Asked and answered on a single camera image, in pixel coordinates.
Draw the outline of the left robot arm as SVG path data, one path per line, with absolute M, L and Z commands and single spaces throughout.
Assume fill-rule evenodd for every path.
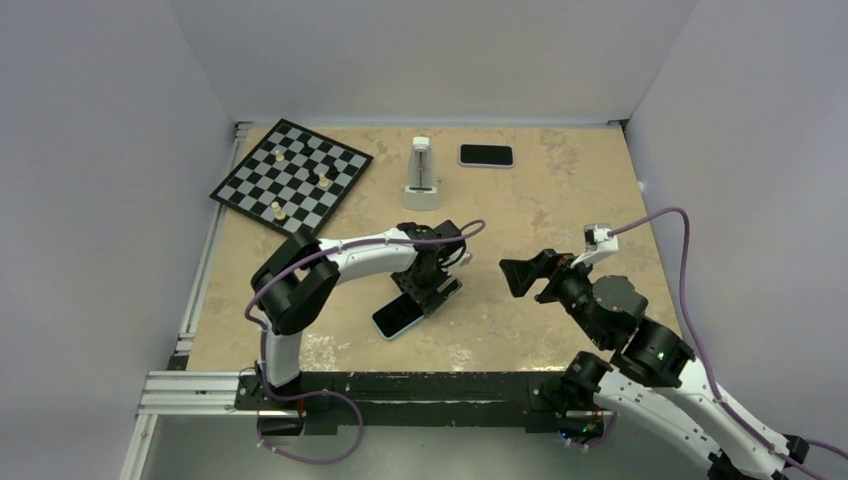
M 350 239 L 319 239 L 306 229 L 294 233 L 250 281 L 254 297 L 245 316 L 261 331 L 260 397 L 275 409 L 295 402 L 303 333 L 336 287 L 389 275 L 399 294 L 371 321 L 383 339 L 393 340 L 461 289 L 456 272 L 473 258 L 468 237 L 450 220 L 435 227 L 404 222 Z

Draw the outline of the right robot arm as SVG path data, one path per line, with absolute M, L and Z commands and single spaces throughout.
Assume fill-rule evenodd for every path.
M 559 303 L 600 350 L 579 352 L 561 381 L 564 399 L 590 402 L 662 437 L 710 479 L 783 479 L 809 444 L 758 420 L 708 377 L 705 363 L 677 333 L 650 319 L 647 299 L 625 276 L 591 279 L 591 267 L 550 249 L 499 267 L 514 297 L 538 280 L 540 304 Z

